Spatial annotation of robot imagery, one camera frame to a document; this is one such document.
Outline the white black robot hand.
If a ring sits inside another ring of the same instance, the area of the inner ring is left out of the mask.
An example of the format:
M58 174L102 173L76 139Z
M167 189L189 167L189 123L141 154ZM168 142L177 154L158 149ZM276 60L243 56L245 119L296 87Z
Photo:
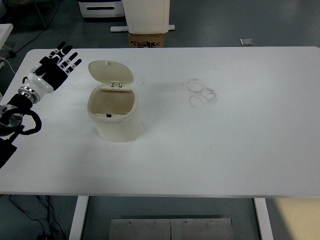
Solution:
M44 56L24 78L19 93L30 95L33 102L38 102L44 95L56 91L82 62L72 49L72 45L63 41Z

